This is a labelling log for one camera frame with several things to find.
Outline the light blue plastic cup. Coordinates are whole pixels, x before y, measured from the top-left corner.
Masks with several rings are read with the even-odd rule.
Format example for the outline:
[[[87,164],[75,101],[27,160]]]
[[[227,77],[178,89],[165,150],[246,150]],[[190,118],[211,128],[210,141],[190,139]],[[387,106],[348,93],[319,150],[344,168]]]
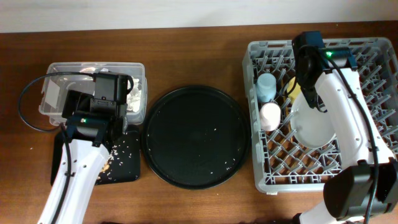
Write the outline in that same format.
[[[263,73],[256,82],[257,99],[261,103],[272,101],[276,95],[276,78],[271,73]]]

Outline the yellow bowl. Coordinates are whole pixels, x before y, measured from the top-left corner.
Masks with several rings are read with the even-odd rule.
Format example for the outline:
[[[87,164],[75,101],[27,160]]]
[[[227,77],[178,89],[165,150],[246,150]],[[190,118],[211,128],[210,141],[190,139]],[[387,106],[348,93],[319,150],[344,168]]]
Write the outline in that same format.
[[[293,103],[296,100],[296,98],[298,97],[300,92],[301,92],[300,85],[295,81],[295,77],[292,77],[289,80],[289,82],[287,84],[286,91],[285,91],[287,97]]]

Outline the white tissue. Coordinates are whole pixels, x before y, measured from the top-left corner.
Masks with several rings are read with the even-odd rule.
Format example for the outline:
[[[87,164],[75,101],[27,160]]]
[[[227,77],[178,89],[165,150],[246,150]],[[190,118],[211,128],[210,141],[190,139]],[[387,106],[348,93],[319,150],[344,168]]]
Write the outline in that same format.
[[[139,79],[133,78],[132,80],[132,90],[127,95],[127,110],[132,112],[138,112],[141,105],[142,90],[140,88]]]

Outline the grey round plate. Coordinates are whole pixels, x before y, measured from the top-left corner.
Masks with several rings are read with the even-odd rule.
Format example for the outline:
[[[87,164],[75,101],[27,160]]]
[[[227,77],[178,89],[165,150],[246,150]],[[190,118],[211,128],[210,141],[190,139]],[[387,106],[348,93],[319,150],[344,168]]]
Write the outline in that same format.
[[[336,137],[329,115],[310,108],[302,93],[293,102],[291,113],[290,127],[296,130],[294,137],[305,147],[323,147]]]

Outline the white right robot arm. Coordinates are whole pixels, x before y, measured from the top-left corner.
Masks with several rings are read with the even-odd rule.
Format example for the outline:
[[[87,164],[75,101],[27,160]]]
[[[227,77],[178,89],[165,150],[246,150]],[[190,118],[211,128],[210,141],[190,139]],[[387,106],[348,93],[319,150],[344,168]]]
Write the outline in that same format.
[[[397,159],[383,141],[360,87],[347,47],[293,46],[296,80],[309,105],[326,107],[342,171],[323,188],[323,201],[294,216],[294,223],[368,223],[397,205]]]

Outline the pink plastic cup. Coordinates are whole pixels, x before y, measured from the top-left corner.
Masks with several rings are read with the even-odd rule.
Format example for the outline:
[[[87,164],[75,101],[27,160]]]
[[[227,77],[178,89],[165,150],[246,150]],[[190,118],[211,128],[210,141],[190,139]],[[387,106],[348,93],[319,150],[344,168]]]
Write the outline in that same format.
[[[276,103],[266,103],[259,111],[261,129],[265,131],[273,131],[280,124],[281,110]]]

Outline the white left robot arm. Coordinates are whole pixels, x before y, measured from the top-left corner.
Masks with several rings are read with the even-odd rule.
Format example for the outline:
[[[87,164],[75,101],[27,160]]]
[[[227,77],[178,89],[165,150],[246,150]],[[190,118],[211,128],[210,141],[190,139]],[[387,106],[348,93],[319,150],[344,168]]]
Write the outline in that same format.
[[[39,223],[81,223],[93,187],[109,157],[108,146],[127,128],[127,93],[70,90],[62,117],[62,158]]]

